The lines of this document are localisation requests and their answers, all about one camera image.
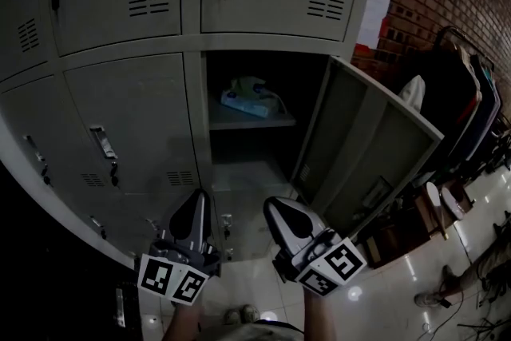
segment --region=white tile floor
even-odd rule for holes
[[[454,305],[445,309],[419,308],[413,298],[417,292],[438,286],[444,264],[455,274],[468,266],[465,249],[475,260],[494,240],[493,223],[504,221],[504,210],[511,211],[511,172],[502,168],[489,176],[481,176],[466,190],[475,199],[474,208],[448,230],[449,239],[435,236],[430,242],[409,255],[378,270],[367,269],[348,286],[328,298],[335,311],[339,339],[349,340],[410,340],[415,341],[430,328],[434,329],[460,307],[461,296],[450,299]],[[458,323],[475,324],[486,317],[489,305],[478,308],[482,293],[478,286],[465,292],[460,311],[435,335],[435,341],[461,340],[471,330],[457,327]],[[261,260],[230,263],[223,266],[222,278],[210,280],[204,289],[203,327],[220,324],[223,313],[230,307],[255,305],[261,315],[293,324],[303,329],[303,291],[298,284],[283,284],[272,264],[271,255]],[[173,307],[165,300],[140,293],[140,307],[145,341],[159,341],[172,318]],[[509,316],[511,294],[492,305],[489,319]]]

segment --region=locker shelf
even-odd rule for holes
[[[277,113],[271,118],[260,118],[221,105],[211,94],[209,95],[208,103],[209,129],[211,131],[219,131],[221,129],[291,127],[296,124],[296,119],[290,113]]]
[[[213,191],[255,190],[288,184],[265,145],[225,138],[212,149]]]

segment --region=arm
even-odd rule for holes
[[[192,306],[178,304],[162,341],[193,341],[199,332],[199,317],[202,308],[199,296]]]
[[[328,302],[303,289],[305,300],[305,337],[304,341],[335,341],[334,321]]]

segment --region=brick wall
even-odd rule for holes
[[[391,0],[378,49],[356,50],[352,63],[392,87],[416,50],[432,47],[444,26],[461,29],[495,62],[504,112],[511,118],[511,0]]]

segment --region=cloth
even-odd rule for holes
[[[488,80],[481,66],[481,62],[479,61],[479,57],[477,55],[472,56],[470,58],[470,63],[475,69],[476,76],[481,85],[482,101],[468,129],[458,142],[455,150],[451,153],[450,161],[455,164],[468,160],[473,155],[488,132],[500,107],[497,101],[498,96],[497,98],[495,97],[496,92],[493,89],[493,83]]]
[[[426,92],[426,83],[421,76],[415,76],[406,84],[399,96],[405,103],[410,105],[415,111],[421,112],[422,100]]]
[[[491,80],[490,84],[493,85],[493,95],[495,96],[495,106],[493,107],[493,111],[491,115],[488,118],[488,122],[486,123],[486,127],[484,131],[482,132],[481,136],[479,137],[479,140],[477,141],[476,145],[473,147],[472,152],[468,155],[467,160],[470,161],[472,159],[472,156],[477,151],[477,148],[481,145],[482,140],[485,138],[486,134],[488,133],[492,123],[495,121],[495,118],[498,115],[499,110],[501,109],[501,98],[498,95],[497,92],[497,86],[495,85],[495,81]]]
[[[303,341],[303,334],[268,324],[223,325],[204,330],[197,341]]]
[[[484,279],[494,268],[511,260],[511,231],[502,233],[493,244],[481,254],[460,277],[463,290],[471,287],[477,280]]]
[[[421,173],[436,171],[457,144],[473,118],[481,100],[470,64],[458,49],[424,53],[414,65],[414,74],[426,83],[421,115],[433,124],[444,139],[424,164]]]

